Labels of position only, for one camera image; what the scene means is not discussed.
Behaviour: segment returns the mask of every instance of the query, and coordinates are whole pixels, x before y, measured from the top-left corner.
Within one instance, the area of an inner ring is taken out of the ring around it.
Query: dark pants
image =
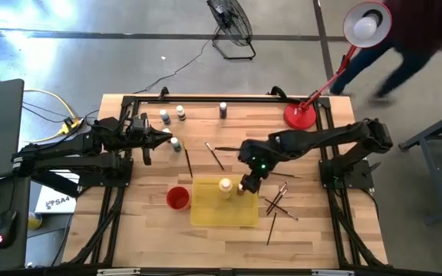
[[[347,70],[334,82],[331,87],[333,94],[340,94],[344,87],[350,83],[359,73],[361,73],[369,65],[373,64],[379,57],[386,53],[390,48],[394,48],[399,52],[403,61],[400,66],[391,73],[387,80],[381,85],[377,92],[378,97],[383,97],[393,89],[402,85],[406,80],[414,76],[420,71],[430,60],[433,54],[417,53],[414,50],[407,49],[403,46],[395,44],[390,39],[382,41],[379,45],[372,48],[364,48],[351,59]]]

